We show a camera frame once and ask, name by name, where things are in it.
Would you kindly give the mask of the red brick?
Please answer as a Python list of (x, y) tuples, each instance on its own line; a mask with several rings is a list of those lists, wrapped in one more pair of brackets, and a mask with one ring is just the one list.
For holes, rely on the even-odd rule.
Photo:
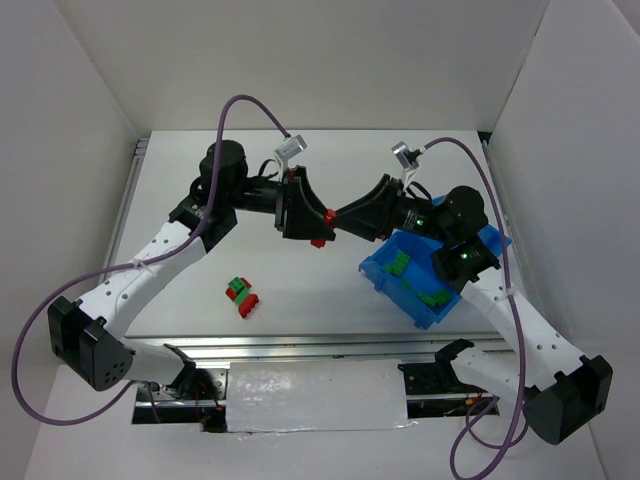
[(337, 213), (332, 209), (327, 209), (324, 212), (322, 220), (318, 221), (312, 229), (310, 240), (312, 246), (321, 249), (325, 247), (328, 242), (335, 240), (336, 234), (333, 221), (336, 216)]

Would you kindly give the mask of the green lego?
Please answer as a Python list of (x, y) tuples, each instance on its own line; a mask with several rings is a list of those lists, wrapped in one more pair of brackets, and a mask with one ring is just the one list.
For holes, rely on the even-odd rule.
[(384, 269), (387, 273), (393, 276), (402, 276), (410, 262), (410, 256), (404, 252), (399, 252), (394, 260), (386, 264)]

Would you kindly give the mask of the green 2x4 lego brick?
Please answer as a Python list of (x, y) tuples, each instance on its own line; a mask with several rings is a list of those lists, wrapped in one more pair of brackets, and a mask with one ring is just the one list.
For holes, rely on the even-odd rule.
[(451, 295), (447, 290), (441, 290), (433, 295), (437, 306), (444, 306), (451, 301)]

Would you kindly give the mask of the green 2x3 lego brick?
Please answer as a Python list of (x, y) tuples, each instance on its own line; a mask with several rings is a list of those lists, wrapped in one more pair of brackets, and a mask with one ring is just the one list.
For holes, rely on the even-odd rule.
[(428, 295), (425, 293), (419, 293), (418, 298), (421, 302), (429, 307), (437, 307), (439, 305), (439, 300), (436, 296)]

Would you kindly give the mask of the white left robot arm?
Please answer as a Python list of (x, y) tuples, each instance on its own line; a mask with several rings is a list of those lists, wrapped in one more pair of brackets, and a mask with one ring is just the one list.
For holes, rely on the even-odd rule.
[(288, 165), (306, 147), (301, 136), (286, 139), (274, 152), (276, 173), (250, 176), (240, 143), (211, 145), (188, 195), (134, 256), (133, 268), (112, 274), (75, 301), (59, 297), (48, 307), (54, 354), (98, 392), (124, 379), (185, 382), (193, 360), (170, 345), (125, 344), (125, 333), (148, 303), (236, 226), (239, 210), (273, 215), (286, 239), (317, 248), (334, 240), (328, 210), (311, 190), (305, 168)]

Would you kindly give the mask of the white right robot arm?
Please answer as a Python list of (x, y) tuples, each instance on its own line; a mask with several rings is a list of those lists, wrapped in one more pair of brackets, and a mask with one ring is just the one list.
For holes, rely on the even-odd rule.
[(470, 343), (458, 342), (449, 363), (462, 383), (522, 408), (536, 435), (558, 445), (602, 413), (613, 368), (563, 337), (520, 292), (507, 285), (507, 259), (479, 232), (488, 218), (481, 194), (452, 189), (438, 204), (412, 198), (388, 175), (365, 196), (339, 209), (332, 226), (373, 241), (401, 230), (442, 242), (431, 255), (436, 277), (473, 305), (520, 356), (502, 366)]

